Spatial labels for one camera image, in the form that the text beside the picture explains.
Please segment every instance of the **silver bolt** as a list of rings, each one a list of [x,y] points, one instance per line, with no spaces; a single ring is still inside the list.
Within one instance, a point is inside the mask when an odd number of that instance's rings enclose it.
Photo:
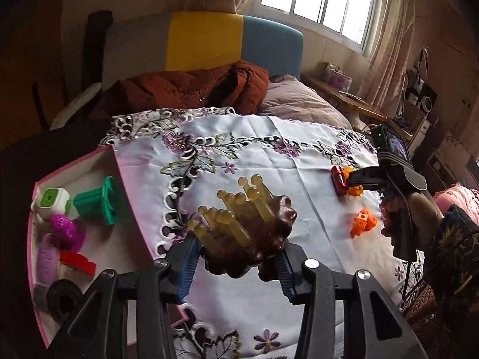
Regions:
[[[358,278],[362,280],[368,280],[371,277],[371,273],[368,270],[359,270]]]
[[[104,275],[106,278],[113,278],[113,276],[115,275],[115,270],[109,268],[107,270],[104,270],[101,274]]]
[[[153,265],[157,268],[166,267],[168,265],[168,260],[165,258],[159,258],[153,262]]]
[[[309,268],[318,268],[319,262],[316,259],[306,259],[304,265]]]

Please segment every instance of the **white chair armrest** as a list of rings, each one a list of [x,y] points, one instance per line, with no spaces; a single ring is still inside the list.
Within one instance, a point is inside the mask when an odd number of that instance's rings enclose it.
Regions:
[[[64,107],[53,119],[50,130],[56,130],[65,127],[65,124],[80,108],[88,103],[101,90],[101,83],[97,82],[86,89],[78,97],[75,97],[66,107]]]

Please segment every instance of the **white tablecloth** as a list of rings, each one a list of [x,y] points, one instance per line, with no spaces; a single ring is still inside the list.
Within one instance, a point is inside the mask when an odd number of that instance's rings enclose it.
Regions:
[[[153,258],[185,233],[181,227],[199,205],[224,209],[217,190],[242,191],[238,178],[258,173],[273,194],[288,195],[298,212],[292,243],[332,270],[368,269],[399,303],[406,269],[380,234],[382,222],[350,237],[362,208],[380,218],[378,194],[338,198],[331,182],[334,164],[377,165],[363,135],[324,124],[239,116],[231,109],[161,109],[116,118],[102,143],[116,146],[125,189]],[[421,265],[413,267],[411,286]],[[303,306],[289,304],[279,282],[260,281],[257,268],[232,279],[208,273],[200,259],[185,301],[190,321],[186,330],[174,332],[179,358],[294,357]],[[337,306],[335,357],[341,356],[342,342],[343,312]]]

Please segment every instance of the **window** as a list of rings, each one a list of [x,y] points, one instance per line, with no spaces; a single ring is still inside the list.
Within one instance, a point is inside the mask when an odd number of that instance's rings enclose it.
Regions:
[[[374,0],[260,0],[256,13],[304,26],[362,50]]]

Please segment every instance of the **blue headboard panel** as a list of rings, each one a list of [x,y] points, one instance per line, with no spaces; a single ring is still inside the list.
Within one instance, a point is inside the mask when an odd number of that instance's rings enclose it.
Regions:
[[[299,79],[303,34],[259,17],[243,16],[241,59],[268,70],[269,76],[290,74]]]

